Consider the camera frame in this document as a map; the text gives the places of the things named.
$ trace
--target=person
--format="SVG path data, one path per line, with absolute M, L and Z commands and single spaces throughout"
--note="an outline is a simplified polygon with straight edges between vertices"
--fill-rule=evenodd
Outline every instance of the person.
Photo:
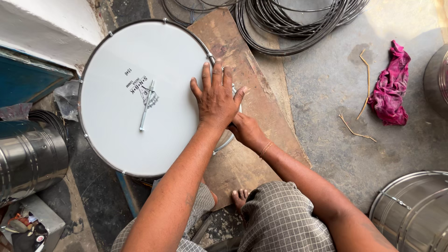
M 239 251 L 396 252 L 370 220 L 344 194 L 271 142 L 255 119 L 239 113 L 248 88 L 232 94 L 232 71 L 217 60 L 210 76 L 206 62 L 203 90 L 190 86 L 199 107 L 199 124 L 183 152 L 162 177 L 136 219 L 118 235 L 112 251 L 204 251 L 186 232 L 216 204 L 203 174 L 223 131 L 263 158 L 283 181 L 249 193 L 232 191 L 246 220 Z

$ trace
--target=bracelet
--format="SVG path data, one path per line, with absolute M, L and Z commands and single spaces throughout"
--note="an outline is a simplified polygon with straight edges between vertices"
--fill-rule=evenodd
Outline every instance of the bracelet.
M 263 157 L 263 155 L 266 153 L 266 151 L 267 151 L 267 149 L 269 149 L 269 147 L 271 146 L 271 145 L 273 145 L 274 144 L 274 142 L 269 142 L 268 144 L 266 144 L 266 146 L 263 148 L 263 150 L 261 151 L 261 153 L 260 153 L 260 158 L 262 158 Z

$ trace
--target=bare foot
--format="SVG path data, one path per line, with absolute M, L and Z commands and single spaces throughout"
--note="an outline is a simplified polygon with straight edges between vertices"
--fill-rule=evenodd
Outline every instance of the bare foot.
M 202 177 L 202 179 L 201 179 L 201 183 L 206 185 L 205 180 L 204 180 L 204 177 Z M 216 196 L 216 194 L 214 194 L 214 193 L 210 190 L 210 188 L 209 188 L 209 191 L 210 191 L 210 193 L 211 193 L 211 196 L 213 197 L 213 200 L 215 201 L 215 205 L 218 204 L 218 196 Z
M 249 192 L 247 189 L 240 189 L 239 191 L 233 191 L 232 192 L 232 199 L 235 202 L 235 206 L 237 207 L 237 211 L 241 213 L 241 208 L 246 203 L 247 196 L 249 195 Z

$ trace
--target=wooden board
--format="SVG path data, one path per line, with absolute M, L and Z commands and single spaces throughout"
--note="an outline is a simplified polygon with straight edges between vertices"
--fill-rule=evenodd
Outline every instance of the wooden board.
M 223 65 L 233 68 L 233 83 L 237 88 L 250 88 L 242 102 L 243 113 L 256 118 L 266 136 L 276 145 L 311 167 L 228 9 L 217 9 L 188 29 L 204 42 L 216 58 L 223 60 Z M 280 180 L 257 154 L 235 139 L 211 158 L 204 179 L 218 196 L 218 204 L 213 210 L 230 205 L 233 190 L 253 190 L 262 183 Z

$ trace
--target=pink cloth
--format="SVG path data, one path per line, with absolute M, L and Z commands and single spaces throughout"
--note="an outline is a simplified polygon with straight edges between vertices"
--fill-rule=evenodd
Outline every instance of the pink cloth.
M 408 114 L 401 104 L 406 94 L 408 64 L 411 58 L 395 40 L 392 41 L 390 50 L 391 62 L 379 75 L 373 94 L 367 103 L 383 120 L 384 125 L 406 125 Z

